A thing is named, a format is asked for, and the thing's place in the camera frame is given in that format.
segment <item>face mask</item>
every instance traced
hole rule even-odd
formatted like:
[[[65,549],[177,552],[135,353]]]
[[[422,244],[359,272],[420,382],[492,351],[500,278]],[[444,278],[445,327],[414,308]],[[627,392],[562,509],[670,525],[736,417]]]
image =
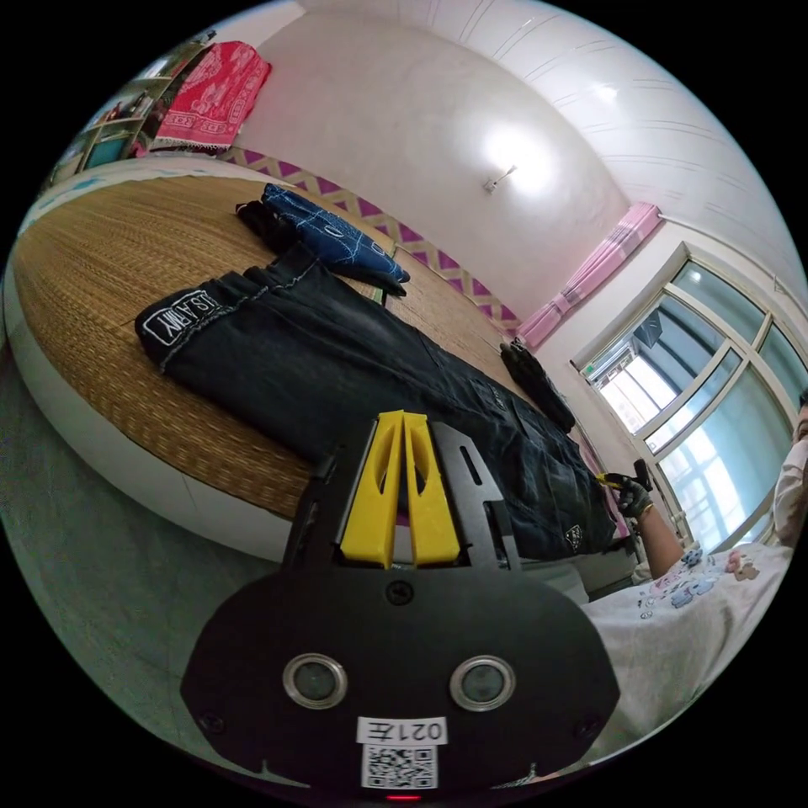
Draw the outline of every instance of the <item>face mask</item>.
[[[802,489],[805,465],[808,463],[808,439],[792,447],[783,463],[774,488],[774,531],[779,534],[789,521],[797,495]]]

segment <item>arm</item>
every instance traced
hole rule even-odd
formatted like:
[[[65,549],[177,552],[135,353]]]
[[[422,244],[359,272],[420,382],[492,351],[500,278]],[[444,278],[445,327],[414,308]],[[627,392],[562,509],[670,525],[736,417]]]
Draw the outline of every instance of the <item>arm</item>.
[[[662,577],[684,555],[673,531],[653,504],[637,519],[637,530],[646,548],[651,577]]]
[[[648,491],[633,480],[626,480],[621,489],[619,508],[624,516],[637,522],[651,577],[662,577],[684,555],[676,535],[665,524]]]

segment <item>white t-shirt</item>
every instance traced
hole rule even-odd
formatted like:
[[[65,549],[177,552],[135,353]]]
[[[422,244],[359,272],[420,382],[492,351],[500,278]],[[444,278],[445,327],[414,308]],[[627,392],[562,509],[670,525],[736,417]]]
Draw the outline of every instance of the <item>white t-shirt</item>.
[[[583,606],[621,692],[583,762],[639,741],[700,696],[758,625],[791,555],[766,545],[716,555],[691,550],[656,581]]]

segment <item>hand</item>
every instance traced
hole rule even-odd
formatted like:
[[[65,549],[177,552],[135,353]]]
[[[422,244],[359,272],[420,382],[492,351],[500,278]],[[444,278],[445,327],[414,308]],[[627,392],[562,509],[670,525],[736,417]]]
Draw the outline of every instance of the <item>hand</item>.
[[[638,519],[653,504],[651,495],[639,482],[626,478],[620,490],[618,508],[629,519]]]

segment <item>woven straw mat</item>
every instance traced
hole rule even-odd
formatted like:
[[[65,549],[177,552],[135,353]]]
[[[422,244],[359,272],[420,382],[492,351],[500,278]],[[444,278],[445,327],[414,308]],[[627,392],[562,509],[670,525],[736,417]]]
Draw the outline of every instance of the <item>woven straw mat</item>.
[[[237,203],[258,199],[263,185],[181,177],[99,189],[36,221],[15,245],[12,266],[37,343],[93,409],[184,474],[291,518],[307,464],[160,375],[132,326],[146,306],[174,291],[273,260],[234,214]],[[432,270],[401,250],[396,259],[412,280],[407,298],[389,307],[518,391],[499,359],[496,328]],[[367,296],[375,291],[349,283]]]

